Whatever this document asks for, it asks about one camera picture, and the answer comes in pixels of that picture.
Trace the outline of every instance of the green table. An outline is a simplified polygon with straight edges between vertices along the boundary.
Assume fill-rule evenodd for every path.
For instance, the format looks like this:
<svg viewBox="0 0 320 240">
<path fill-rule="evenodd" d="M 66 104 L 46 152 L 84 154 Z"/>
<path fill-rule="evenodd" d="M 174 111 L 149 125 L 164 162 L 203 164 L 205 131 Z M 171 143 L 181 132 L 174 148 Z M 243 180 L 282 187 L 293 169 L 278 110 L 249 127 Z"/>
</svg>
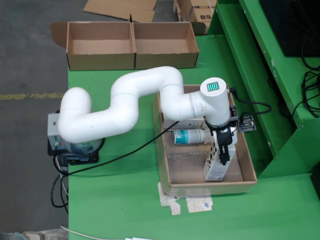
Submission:
<svg viewBox="0 0 320 240">
<path fill-rule="evenodd" d="M 220 77 L 239 96 L 249 99 L 224 35 L 197 37 L 200 55 L 195 69 L 181 69 L 185 84 Z M 131 71 L 69 71 L 69 88 L 85 88 L 94 111 L 110 104 L 110 89 Z M 139 100 L 139 120 L 126 134 L 108 137 L 99 152 L 100 163 L 126 154 L 154 137 L 152 101 Z M 252 110 L 237 103 L 239 112 Z M 246 135 L 256 171 L 271 158 L 257 121 L 257 131 Z M 80 169 L 70 167 L 71 171 Z M 213 210 L 189 213 L 179 199 L 181 215 L 161 207 L 155 143 L 119 161 L 69 178 L 69 228 L 106 239 L 132 237 L 153 240 L 202 239 L 316 239 L 320 236 L 320 202 L 308 174 L 260 179 L 251 192 L 213 196 Z M 83 239 L 69 234 L 70 240 Z"/>
</svg>

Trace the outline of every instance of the spray bottle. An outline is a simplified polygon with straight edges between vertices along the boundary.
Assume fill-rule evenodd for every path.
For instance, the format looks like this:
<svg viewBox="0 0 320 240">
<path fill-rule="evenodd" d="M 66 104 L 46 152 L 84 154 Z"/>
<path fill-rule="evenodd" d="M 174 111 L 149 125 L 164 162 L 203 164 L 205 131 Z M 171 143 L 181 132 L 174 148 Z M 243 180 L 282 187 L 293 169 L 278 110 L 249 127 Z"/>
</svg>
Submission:
<svg viewBox="0 0 320 240">
<path fill-rule="evenodd" d="M 211 136 L 209 128 L 202 129 L 183 129 L 172 131 L 173 144 L 207 144 L 213 143 L 214 137 Z"/>
</svg>

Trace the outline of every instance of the sticker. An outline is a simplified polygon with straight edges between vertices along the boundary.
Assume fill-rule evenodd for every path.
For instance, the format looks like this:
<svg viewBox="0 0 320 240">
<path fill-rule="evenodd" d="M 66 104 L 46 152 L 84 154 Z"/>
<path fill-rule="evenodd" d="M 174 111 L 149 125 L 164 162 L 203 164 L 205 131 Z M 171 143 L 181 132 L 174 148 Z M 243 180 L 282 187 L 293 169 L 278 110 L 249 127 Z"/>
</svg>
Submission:
<svg viewBox="0 0 320 240">
<path fill-rule="evenodd" d="M 167 196 L 162 192 L 161 182 L 158 182 L 158 191 L 160 196 L 160 203 L 162 207 L 170 207 L 171 214 L 180 215 L 181 207 L 180 204 L 176 202 L 180 197 L 178 196 Z"/>
<path fill-rule="evenodd" d="M 204 197 L 186 197 L 189 213 L 211 211 L 214 203 L 210 195 Z"/>
</svg>

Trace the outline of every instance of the concrete floor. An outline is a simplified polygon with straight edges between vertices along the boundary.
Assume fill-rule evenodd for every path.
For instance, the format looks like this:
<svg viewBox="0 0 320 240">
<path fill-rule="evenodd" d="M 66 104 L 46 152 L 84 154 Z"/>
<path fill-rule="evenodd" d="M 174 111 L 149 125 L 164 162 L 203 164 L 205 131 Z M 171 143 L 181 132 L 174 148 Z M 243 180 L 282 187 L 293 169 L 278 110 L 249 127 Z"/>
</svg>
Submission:
<svg viewBox="0 0 320 240">
<path fill-rule="evenodd" d="M 52 41 L 49 26 L 119 21 L 83 12 L 86 2 L 0 0 L 0 232 L 68 224 L 65 210 L 50 203 L 57 172 L 47 155 L 47 116 L 61 99 L 49 94 L 67 90 L 68 70 L 65 49 Z M 177 20 L 173 0 L 158 0 L 154 21 Z"/>
</svg>

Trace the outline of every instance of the led indicator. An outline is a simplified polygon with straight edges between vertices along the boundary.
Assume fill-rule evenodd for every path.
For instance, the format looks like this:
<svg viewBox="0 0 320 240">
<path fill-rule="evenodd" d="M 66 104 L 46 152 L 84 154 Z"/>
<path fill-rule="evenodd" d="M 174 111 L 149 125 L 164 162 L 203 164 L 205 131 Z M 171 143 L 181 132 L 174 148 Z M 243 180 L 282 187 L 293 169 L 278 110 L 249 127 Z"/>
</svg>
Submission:
<svg viewBox="0 0 320 240">
<path fill-rule="evenodd" d="M 208 88 L 208 92 L 212 92 L 212 91 L 215 91 L 215 90 L 219 90 L 219 84 L 218 82 L 212 82 L 212 83 L 209 83 L 206 85 L 207 88 Z"/>
</svg>

